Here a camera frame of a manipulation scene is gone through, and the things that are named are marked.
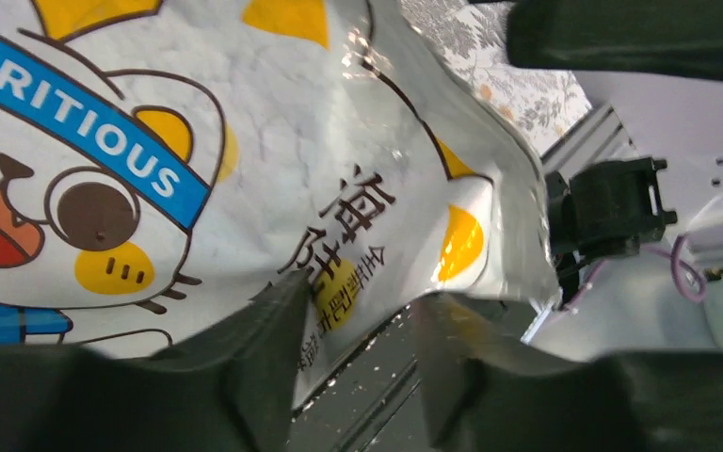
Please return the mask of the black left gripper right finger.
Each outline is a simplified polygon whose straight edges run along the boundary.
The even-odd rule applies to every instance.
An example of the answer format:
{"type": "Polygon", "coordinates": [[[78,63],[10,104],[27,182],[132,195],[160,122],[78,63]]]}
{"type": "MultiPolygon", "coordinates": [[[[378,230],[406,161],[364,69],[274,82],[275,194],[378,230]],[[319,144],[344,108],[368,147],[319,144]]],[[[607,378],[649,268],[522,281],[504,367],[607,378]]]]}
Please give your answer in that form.
{"type": "Polygon", "coordinates": [[[412,305],[426,431],[442,451],[723,451],[723,352],[577,363],[504,334],[463,297],[412,305]]]}

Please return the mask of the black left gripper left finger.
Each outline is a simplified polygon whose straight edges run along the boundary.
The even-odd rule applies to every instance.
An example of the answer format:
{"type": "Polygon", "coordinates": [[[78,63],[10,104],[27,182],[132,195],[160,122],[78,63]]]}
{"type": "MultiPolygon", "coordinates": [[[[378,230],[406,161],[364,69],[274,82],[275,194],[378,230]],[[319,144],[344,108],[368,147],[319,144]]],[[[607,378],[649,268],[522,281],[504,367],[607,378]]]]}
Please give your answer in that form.
{"type": "Polygon", "coordinates": [[[0,451],[282,451],[310,296],[291,273],[149,358],[0,346],[0,451]]]}

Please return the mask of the cat print pet food bag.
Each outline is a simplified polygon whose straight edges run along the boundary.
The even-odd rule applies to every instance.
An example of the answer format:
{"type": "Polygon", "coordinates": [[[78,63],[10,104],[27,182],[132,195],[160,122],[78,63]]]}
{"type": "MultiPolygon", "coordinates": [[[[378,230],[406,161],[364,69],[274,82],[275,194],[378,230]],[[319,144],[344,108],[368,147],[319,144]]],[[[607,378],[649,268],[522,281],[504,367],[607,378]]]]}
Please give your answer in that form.
{"type": "Polygon", "coordinates": [[[0,1],[0,346],[145,357],[303,271],[300,405],[424,294],[553,299],[545,196],[396,1],[0,1]]]}

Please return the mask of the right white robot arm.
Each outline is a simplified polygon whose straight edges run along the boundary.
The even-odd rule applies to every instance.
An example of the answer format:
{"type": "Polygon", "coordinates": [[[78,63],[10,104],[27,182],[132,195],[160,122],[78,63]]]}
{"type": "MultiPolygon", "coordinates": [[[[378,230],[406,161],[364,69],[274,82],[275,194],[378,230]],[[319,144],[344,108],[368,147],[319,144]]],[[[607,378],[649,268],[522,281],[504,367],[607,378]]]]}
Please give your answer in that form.
{"type": "MultiPolygon", "coordinates": [[[[668,161],[686,250],[723,270],[723,1],[520,1],[506,51],[516,67],[574,72],[640,153],[668,161]]],[[[704,314],[723,347],[723,279],[704,314]]]]}

